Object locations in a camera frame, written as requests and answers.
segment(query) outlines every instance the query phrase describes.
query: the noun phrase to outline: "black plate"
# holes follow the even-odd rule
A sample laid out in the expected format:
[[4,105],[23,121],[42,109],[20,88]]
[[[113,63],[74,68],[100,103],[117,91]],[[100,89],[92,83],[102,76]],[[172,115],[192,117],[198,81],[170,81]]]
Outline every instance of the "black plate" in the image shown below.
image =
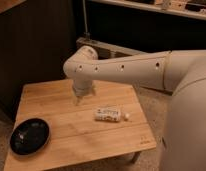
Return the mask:
[[49,126],[38,118],[22,122],[14,130],[10,140],[13,152],[19,155],[27,155],[36,152],[48,140]]

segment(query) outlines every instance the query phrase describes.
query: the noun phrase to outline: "small wooden table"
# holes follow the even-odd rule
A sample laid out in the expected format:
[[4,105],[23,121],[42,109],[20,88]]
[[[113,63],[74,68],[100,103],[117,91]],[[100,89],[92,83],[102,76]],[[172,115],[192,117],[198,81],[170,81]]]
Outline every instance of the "small wooden table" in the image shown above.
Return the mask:
[[[133,87],[94,83],[96,95],[85,96],[77,106],[71,80],[25,85],[15,127],[29,118],[42,118],[50,126],[51,137],[30,156],[17,156],[9,150],[4,170],[47,170],[156,147]],[[129,121],[95,121],[97,107],[103,106],[130,113]]]

